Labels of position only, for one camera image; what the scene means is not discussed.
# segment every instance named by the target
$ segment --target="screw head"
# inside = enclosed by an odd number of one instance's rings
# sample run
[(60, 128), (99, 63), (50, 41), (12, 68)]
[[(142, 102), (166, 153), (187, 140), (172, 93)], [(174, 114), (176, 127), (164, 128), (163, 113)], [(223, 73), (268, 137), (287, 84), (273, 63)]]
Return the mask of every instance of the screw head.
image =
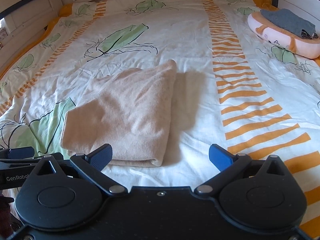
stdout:
[(31, 235), (26, 235), (23, 240), (34, 240), (34, 238)]
[(213, 191), (213, 188), (209, 185), (200, 185), (199, 187), (197, 187), (197, 191), (199, 193), (210, 193), (211, 191)]
[(121, 185), (113, 185), (109, 188), (109, 191), (113, 194), (119, 194), (125, 191), (125, 187)]
[(163, 196), (165, 196), (165, 191), (159, 191), (159, 192), (157, 193), (157, 195), (158, 195), (159, 197), (163, 197)]

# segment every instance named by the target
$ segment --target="folded gray cloth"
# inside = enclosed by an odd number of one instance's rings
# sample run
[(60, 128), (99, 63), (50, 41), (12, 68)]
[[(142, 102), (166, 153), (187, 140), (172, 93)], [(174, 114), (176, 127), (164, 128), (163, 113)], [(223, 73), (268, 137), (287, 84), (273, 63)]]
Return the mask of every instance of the folded gray cloth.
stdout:
[(274, 25), (285, 29), (303, 39), (317, 38), (316, 26), (288, 9), (278, 11), (260, 11), (262, 16), (272, 22)]

